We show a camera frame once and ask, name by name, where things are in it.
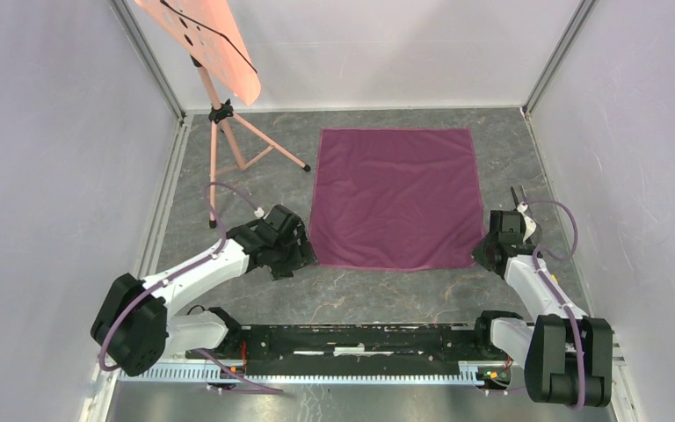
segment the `pink music stand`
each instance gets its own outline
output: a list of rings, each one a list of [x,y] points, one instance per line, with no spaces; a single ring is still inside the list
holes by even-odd
[[[211,100],[212,112],[208,116],[211,120],[211,172],[210,181],[230,170],[246,169],[268,152],[276,149],[298,164],[304,171],[311,168],[281,147],[273,139],[252,126],[237,113],[227,101],[221,104],[209,73],[213,73],[235,96],[239,97],[247,106],[252,104],[260,95],[260,81],[257,71],[251,66],[250,55],[244,47],[242,36],[236,27],[236,22],[226,0],[135,0],[151,17],[166,29],[177,42],[184,47],[190,56],[203,86]],[[257,154],[250,161],[244,161],[239,145],[236,143],[228,117],[234,118],[253,134],[269,144],[266,149]],[[216,132],[226,135],[229,146],[234,153],[236,165],[216,170]],[[210,191],[211,206],[215,202],[215,186]],[[216,225],[213,214],[209,216],[209,227]]]

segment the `pink sheet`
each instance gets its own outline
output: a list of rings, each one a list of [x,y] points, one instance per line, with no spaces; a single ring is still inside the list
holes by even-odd
[[[468,129],[324,129],[309,237],[323,266],[466,268],[483,238]]]

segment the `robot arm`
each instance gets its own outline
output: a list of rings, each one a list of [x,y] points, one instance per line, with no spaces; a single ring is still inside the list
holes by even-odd
[[[228,332],[215,313],[176,316],[190,301],[226,280],[267,266],[275,280],[316,262],[304,223],[278,205],[264,218],[227,233],[223,249],[213,247],[169,270],[137,280],[120,276],[110,287],[91,336],[100,345],[128,304],[147,295],[120,323],[107,352],[128,375],[143,373],[163,357],[194,348],[216,348]],[[148,290],[163,282],[149,295]]]
[[[526,390],[535,402],[575,404],[580,386],[585,385],[584,405],[605,406],[611,398],[612,329],[570,300],[542,258],[534,263],[537,248],[528,240],[532,223],[520,207],[491,211],[490,231],[473,251],[479,264],[516,290],[534,321],[532,326],[511,312],[483,312],[477,321],[483,343],[503,350],[524,368]],[[576,333],[566,309],[576,319]],[[572,346],[574,335],[583,345],[583,380]]]

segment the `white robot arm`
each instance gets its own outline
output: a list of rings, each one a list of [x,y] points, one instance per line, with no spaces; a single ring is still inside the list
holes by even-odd
[[[162,357],[221,343],[229,329],[215,313],[176,316],[208,290],[261,266],[278,280],[316,262],[303,221],[281,205],[231,229],[223,242],[144,280],[124,274],[111,285],[91,336],[126,374],[141,374]],[[100,365],[104,358],[100,353]]]
[[[538,258],[538,260],[540,261],[541,271],[544,272],[546,277],[552,279],[544,259]],[[561,305],[557,301],[556,293],[542,282],[540,275],[533,266],[531,256],[509,258],[504,280],[516,290],[533,321],[540,315],[557,315],[563,319],[568,318],[563,306],[569,306],[577,319],[588,316],[586,312],[573,304],[560,286],[555,284],[558,294],[565,298],[567,302],[565,305]],[[495,347],[508,353],[520,366],[525,367],[526,356],[532,342],[532,333],[533,326],[528,325],[524,320],[501,317],[492,321],[490,341]]]

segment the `purple cable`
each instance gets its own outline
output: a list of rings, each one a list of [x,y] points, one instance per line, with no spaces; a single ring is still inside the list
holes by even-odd
[[[231,192],[238,194],[239,196],[242,197],[242,199],[246,200],[247,203],[250,204],[250,206],[255,210],[258,209],[258,204],[255,203],[255,201],[248,193],[240,189],[237,189],[228,183],[215,181],[210,182],[205,187],[203,187],[204,197],[207,199],[208,207],[210,207],[211,215],[214,217],[214,221],[216,222],[216,229],[218,230],[219,237],[221,238],[218,247],[216,247],[215,251],[213,252],[213,255],[218,255],[218,253],[223,250],[223,247],[226,245],[227,242],[226,228],[224,227],[223,222],[221,221],[221,217],[218,215],[218,213],[216,213],[216,209],[214,208],[213,205],[211,205],[211,189],[210,189],[211,186],[222,186],[229,189]]]
[[[178,269],[176,272],[170,274],[169,277],[167,277],[167,280],[169,280],[169,281],[171,282],[172,280],[175,280],[175,279],[176,279],[177,277],[179,277],[180,275],[182,275],[182,274],[184,274],[184,273],[187,273],[188,271],[191,271],[191,270],[193,270],[193,269],[195,269],[195,268],[198,268],[199,266],[202,266],[202,265],[205,264],[206,262],[208,262],[208,261],[210,261],[211,259],[213,259],[213,258],[214,258],[214,255],[215,255],[216,253],[217,253],[217,252],[214,251],[212,254],[206,255],[205,257],[203,257],[203,258],[201,258],[201,259],[198,259],[197,261],[194,261],[194,262],[188,264],[187,266],[184,266],[184,267]]]
[[[247,203],[250,204],[252,209],[258,209],[258,204],[255,203],[255,200],[252,199],[252,197],[247,192],[245,192],[245,191],[243,191],[239,188],[233,187],[232,185],[230,185],[226,182],[215,181],[215,182],[211,182],[211,183],[206,185],[207,192],[209,192],[209,193],[210,193],[210,189],[208,189],[208,188],[211,187],[211,186],[225,187],[225,188],[229,189],[231,192],[236,193],[237,195],[241,196],[242,199],[246,200]]]
[[[231,376],[232,378],[236,378],[240,382],[256,388],[256,389],[225,389],[225,390],[223,390],[223,392],[232,393],[232,394],[274,394],[274,395],[283,394],[282,389],[274,389],[274,388],[271,388],[271,387],[267,387],[263,384],[258,384],[256,382],[252,382],[252,381],[248,380],[247,378],[244,378],[243,376],[241,376],[241,375],[237,374],[236,372],[230,370],[229,368],[226,367],[226,365],[220,363],[206,349],[195,349],[195,352],[198,352],[198,353],[202,354],[204,358],[212,361],[217,367],[219,367],[228,376]]]
[[[540,261],[537,259],[537,257],[539,256],[540,251],[545,251],[549,256],[559,261],[564,261],[567,259],[571,259],[573,257],[573,254],[576,253],[576,247],[578,246],[578,226],[576,225],[576,217],[573,216],[573,213],[570,212],[568,207],[566,207],[564,204],[562,204],[557,200],[526,200],[522,203],[525,203],[527,205],[529,204],[557,205],[558,207],[562,208],[563,211],[565,211],[565,214],[567,214],[568,218],[570,219],[570,224],[573,227],[573,246],[570,247],[570,251],[568,251],[567,255],[560,256],[553,253],[550,249],[541,248],[540,246],[534,248],[534,253],[532,254],[532,261],[534,263],[534,268],[540,275],[540,278],[542,279],[542,281],[544,281],[545,285],[547,285],[547,287],[550,289],[553,295],[555,295],[557,301],[561,305],[564,305],[566,303],[565,298],[563,297],[563,295],[560,294],[560,291],[555,287],[555,284],[553,284],[552,280],[550,280],[549,277],[545,275],[545,273],[542,271]],[[573,309],[571,309],[570,306],[563,306],[563,309],[565,310],[565,313],[568,314],[568,319],[570,320],[570,329],[573,331],[573,343],[575,344],[576,347],[576,364],[578,370],[578,400],[576,401],[576,405],[573,406],[573,409],[576,411],[580,411],[581,409],[584,408],[584,404],[586,402],[586,368],[584,364],[584,345],[581,342],[581,335],[580,335],[581,331],[578,329],[578,322],[576,321],[576,316],[573,314]]]

